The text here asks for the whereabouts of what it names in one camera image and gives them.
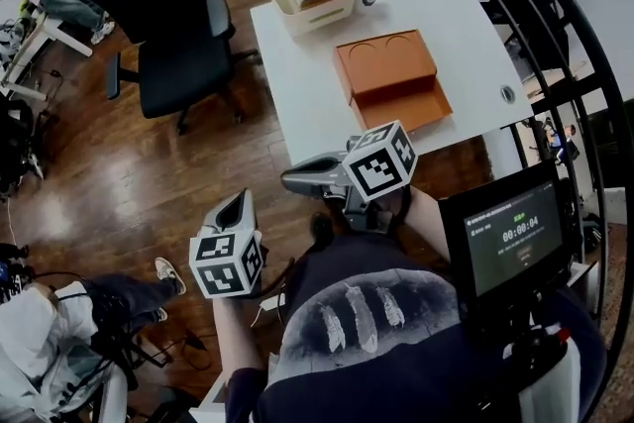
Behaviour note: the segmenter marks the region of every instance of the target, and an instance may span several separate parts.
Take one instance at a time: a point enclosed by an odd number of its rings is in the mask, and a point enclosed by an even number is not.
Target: black office chair
[[[146,118],[180,111],[178,134],[185,129],[190,106],[212,93],[220,94],[234,110],[244,113],[229,92],[234,65],[257,51],[231,54],[235,34],[225,0],[93,0],[119,23],[139,47],[139,72],[123,69],[120,55],[108,63],[106,93],[119,95],[120,81],[139,83]]]

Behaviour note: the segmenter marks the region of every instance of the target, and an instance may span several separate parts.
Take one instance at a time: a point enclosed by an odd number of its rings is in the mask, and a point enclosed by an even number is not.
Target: jeans
[[[105,310],[99,305],[99,299],[104,293],[120,299],[124,305],[114,311],[116,315],[109,316],[126,331],[135,334],[145,325],[157,323],[157,310],[163,307],[171,298],[178,294],[178,286],[173,278],[165,278],[158,282],[141,282],[121,273],[112,273],[93,278],[93,284],[87,284],[86,290],[93,299],[93,317],[96,323],[102,322]]]
[[[93,32],[103,27],[104,10],[92,0],[40,0],[40,7],[49,15]]]

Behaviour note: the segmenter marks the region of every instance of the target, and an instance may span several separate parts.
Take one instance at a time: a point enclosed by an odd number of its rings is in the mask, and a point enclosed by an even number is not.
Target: black metal railing
[[[483,3],[482,7],[493,23],[504,24],[510,27],[512,36],[509,39],[517,41],[521,48],[522,55],[529,63],[539,82],[544,98],[533,103],[534,114],[537,115],[539,113],[548,112],[553,119],[556,131],[562,138],[565,130],[558,107],[565,104],[572,104],[579,120],[581,137],[583,139],[588,167],[592,176],[592,185],[598,199],[600,216],[600,287],[597,308],[597,320],[600,323],[605,285],[607,283],[609,247],[605,217],[605,196],[597,146],[582,98],[593,90],[600,89],[603,92],[615,132],[621,164],[626,168],[624,173],[634,175],[634,144],[616,79],[594,30],[576,0],[490,0],[490,2]],[[577,34],[593,67],[593,74],[582,80],[576,80],[574,77],[568,59],[568,46],[562,45],[561,32],[567,25],[570,25],[570,28]],[[564,78],[549,86],[544,75],[545,69],[560,69]],[[538,127],[534,117],[529,119],[529,125],[536,140],[543,138],[538,132],[540,127]],[[510,127],[520,155],[520,161],[523,166],[526,166],[527,160],[517,130],[515,126]],[[547,157],[548,154],[546,154],[541,144],[538,143],[537,145],[540,157],[542,159]],[[568,150],[564,150],[564,164],[574,189],[575,228],[580,237],[579,261],[583,262],[584,245],[582,242],[583,225],[580,195],[575,167],[571,159],[570,151]],[[634,295],[634,253],[632,253],[632,245],[634,244],[629,240],[634,238],[634,205],[631,204],[632,199],[627,198],[634,196],[634,176],[628,178],[626,181],[625,193],[628,242],[623,294],[614,335],[608,348],[605,376],[601,382],[597,396],[585,416],[586,420],[596,407],[612,375],[625,341],[625,334],[632,310],[632,297]]]

